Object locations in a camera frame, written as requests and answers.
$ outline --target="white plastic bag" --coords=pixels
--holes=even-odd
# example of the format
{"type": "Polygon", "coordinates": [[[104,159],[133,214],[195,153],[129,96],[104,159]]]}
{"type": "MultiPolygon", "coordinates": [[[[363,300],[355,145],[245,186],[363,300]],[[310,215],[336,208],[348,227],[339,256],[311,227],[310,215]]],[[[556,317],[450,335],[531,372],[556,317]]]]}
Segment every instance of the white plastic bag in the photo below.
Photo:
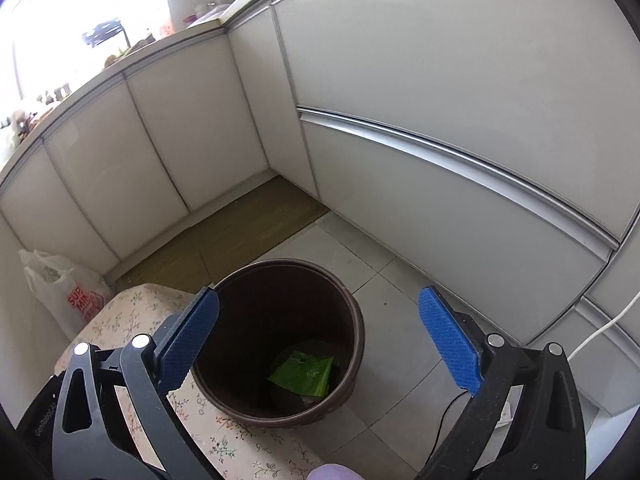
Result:
{"type": "Polygon", "coordinates": [[[49,309],[69,339],[91,321],[111,299],[100,274],[64,256],[20,250],[31,293],[49,309]]]}

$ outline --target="floral fabric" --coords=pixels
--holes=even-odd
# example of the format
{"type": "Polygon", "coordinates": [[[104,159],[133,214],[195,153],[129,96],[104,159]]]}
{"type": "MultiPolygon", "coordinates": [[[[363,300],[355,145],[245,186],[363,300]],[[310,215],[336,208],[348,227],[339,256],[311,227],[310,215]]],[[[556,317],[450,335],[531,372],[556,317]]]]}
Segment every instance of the floral fabric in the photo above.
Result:
{"type": "MultiPolygon", "coordinates": [[[[153,333],[164,319],[184,308],[193,294],[161,285],[140,285],[113,298],[69,345],[55,372],[68,366],[73,347],[81,341],[103,349],[126,345],[141,332],[153,333]]],[[[129,399],[126,388],[116,388],[118,400],[142,458],[162,467],[129,399]]],[[[322,464],[291,430],[248,427],[221,412],[198,389],[191,372],[182,386],[167,396],[204,455],[229,480],[305,480],[322,464]]]]}

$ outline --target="blue textured pad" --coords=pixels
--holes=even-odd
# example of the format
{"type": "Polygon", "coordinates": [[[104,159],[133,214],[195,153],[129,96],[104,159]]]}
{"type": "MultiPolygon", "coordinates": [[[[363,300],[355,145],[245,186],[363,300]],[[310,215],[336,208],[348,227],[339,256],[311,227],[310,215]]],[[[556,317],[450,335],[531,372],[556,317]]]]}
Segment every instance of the blue textured pad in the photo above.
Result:
{"type": "Polygon", "coordinates": [[[218,295],[204,287],[158,342],[156,377],[162,395],[180,388],[220,312],[218,295]]]}
{"type": "Polygon", "coordinates": [[[474,396],[482,384],[482,375],[480,356],[471,341],[430,286],[420,292],[418,311],[453,380],[474,396]]]}

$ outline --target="trash can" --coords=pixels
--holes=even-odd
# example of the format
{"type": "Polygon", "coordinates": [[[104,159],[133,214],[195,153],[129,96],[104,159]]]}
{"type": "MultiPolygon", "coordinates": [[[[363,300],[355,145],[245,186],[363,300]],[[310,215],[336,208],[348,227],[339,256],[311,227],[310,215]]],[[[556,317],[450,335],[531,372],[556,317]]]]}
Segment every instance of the trash can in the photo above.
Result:
{"type": "Polygon", "coordinates": [[[193,364],[203,394],[252,426],[308,424],[351,395],[364,352],[358,303],[330,272],[302,260],[257,262],[214,290],[220,316],[193,364]],[[268,380],[293,351],[332,357],[328,393],[310,404],[268,380]]]}

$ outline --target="power cord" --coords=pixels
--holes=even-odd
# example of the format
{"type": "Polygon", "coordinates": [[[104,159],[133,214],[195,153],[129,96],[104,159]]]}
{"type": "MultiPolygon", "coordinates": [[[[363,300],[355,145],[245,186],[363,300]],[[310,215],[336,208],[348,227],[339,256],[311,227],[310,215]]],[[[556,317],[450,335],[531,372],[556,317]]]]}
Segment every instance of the power cord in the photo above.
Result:
{"type": "Polygon", "coordinates": [[[640,291],[638,291],[638,293],[636,294],[635,298],[633,298],[629,304],[622,309],[622,312],[620,312],[620,314],[618,314],[615,318],[613,318],[611,321],[609,321],[607,324],[601,326],[599,329],[597,329],[593,334],[591,334],[587,339],[585,339],[583,342],[581,342],[578,345],[578,348],[576,348],[573,352],[571,352],[571,355],[569,355],[569,357],[567,358],[567,361],[570,361],[571,359],[573,359],[575,357],[575,355],[582,350],[585,346],[587,346],[588,343],[590,343],[591,341],[593,341],[597,336],[599,336],[600,334],[602,334],[605,330],[611,328],[612,326],[614,326],[617,322],[620,321],[620,319],[622,318],[622,316],[624,316],[627,312],[629,312],[629,310],[631,309],[632,306],[634,306],[634,303],[638,300],[638,298],[640,298],[640,291]]]}
{"type": "Polygon", "coordinates": [[[460,397],[462,397],[464,394],[468,394],[468,393],[469,393],[468,390],[463,390],[461,393],[457,394],[453,398],[453,400],[449,403],[449,405],[444,409],[444,412],[442,413],[442,418],[440,419],[440,425],[438,426],[438,433],[436,434],[436,440],[433,443],[433,447],[431,448],[431,452],[429,453],[429,457],[427,458],[426,462],[428,462],[431,459],[431,456],[433,455],[433,452],[436,451],[436,446],[438,445],[438,441],[440,439],[440,432],[442,431],[442,425],[444,423],[444,418],[447,415],[447,412],[449,411],[450,407],[453,406],[453,403],[456,402],[460,397]]]}

